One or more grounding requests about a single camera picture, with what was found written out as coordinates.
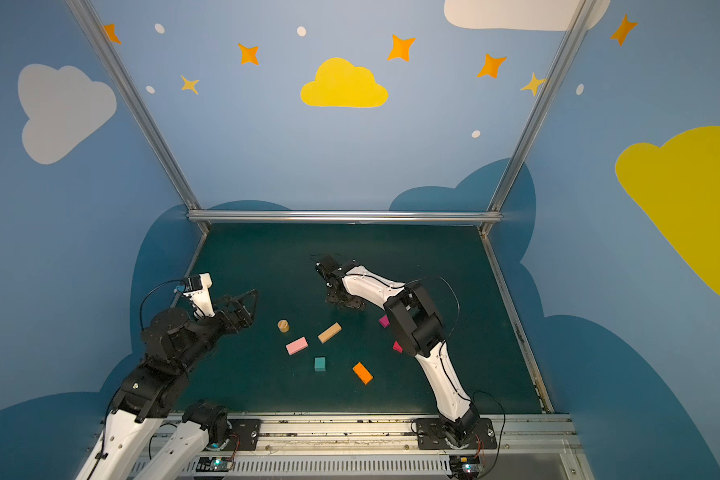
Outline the natural wood block diagonal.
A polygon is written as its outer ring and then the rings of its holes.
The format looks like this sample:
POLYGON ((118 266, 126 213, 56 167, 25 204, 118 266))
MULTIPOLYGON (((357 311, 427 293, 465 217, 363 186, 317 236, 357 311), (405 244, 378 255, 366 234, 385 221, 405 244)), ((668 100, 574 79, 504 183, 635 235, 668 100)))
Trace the natural wood block diagonal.
POLYGON ((324 344, 342 331, 341 325, 336 322, 318 335, 318 340, 324 344))

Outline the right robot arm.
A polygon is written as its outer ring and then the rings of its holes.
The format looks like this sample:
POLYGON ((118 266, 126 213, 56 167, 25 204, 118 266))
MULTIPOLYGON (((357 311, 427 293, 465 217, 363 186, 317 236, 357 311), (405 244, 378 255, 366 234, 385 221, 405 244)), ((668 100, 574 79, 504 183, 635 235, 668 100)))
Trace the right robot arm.
POLYGON ((445 439, 456 448, 466 446, 480 414, 452 365, 442 317, 422 283, 392 281, 330 256, 315 269, 326 285, 327 302, 356 310, 370 303, 384 311, 395 341, 417 360, 432 388, 445 439))

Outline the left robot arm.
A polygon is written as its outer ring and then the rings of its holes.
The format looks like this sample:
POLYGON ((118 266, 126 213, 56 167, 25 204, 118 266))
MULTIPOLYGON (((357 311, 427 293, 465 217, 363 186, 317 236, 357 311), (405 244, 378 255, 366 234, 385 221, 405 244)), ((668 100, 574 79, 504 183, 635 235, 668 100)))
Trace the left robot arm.
MULTIPOLYGON (((97 445, 77 474, 79 479, 125 479, 141 452, 190 383, 189 374, 225 335, 253 325, 259 292, 224 296, 196 320, 180 307, 157 314, 141 332, 146 354, 123 380, 108 404, 97 445)), ((208 446, 232 438, 228 411, 199 400, 182 415, 167 443, 136 475, 138 479, 176 479, 208 446)))

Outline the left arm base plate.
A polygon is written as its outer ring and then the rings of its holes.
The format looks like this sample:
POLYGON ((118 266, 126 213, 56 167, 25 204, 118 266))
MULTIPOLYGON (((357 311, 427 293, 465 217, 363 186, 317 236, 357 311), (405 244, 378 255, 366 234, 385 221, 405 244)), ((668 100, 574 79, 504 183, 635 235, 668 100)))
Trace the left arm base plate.
POLYGON ((221 452, 255 451, 262 421, 259 418, 229 418, 227 438, 220 444, 221 452))

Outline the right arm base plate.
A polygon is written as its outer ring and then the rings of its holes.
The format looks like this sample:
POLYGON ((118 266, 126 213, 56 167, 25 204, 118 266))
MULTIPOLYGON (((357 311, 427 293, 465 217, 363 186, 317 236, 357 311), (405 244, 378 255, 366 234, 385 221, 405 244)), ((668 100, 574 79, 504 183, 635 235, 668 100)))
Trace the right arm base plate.
POLYGON ((443 421, 440 418, 417 418, 411 422, 420 450, 496 450, 498 430, 488 418, 480 418, 463 443, 457 445, 448 440, 443 421))

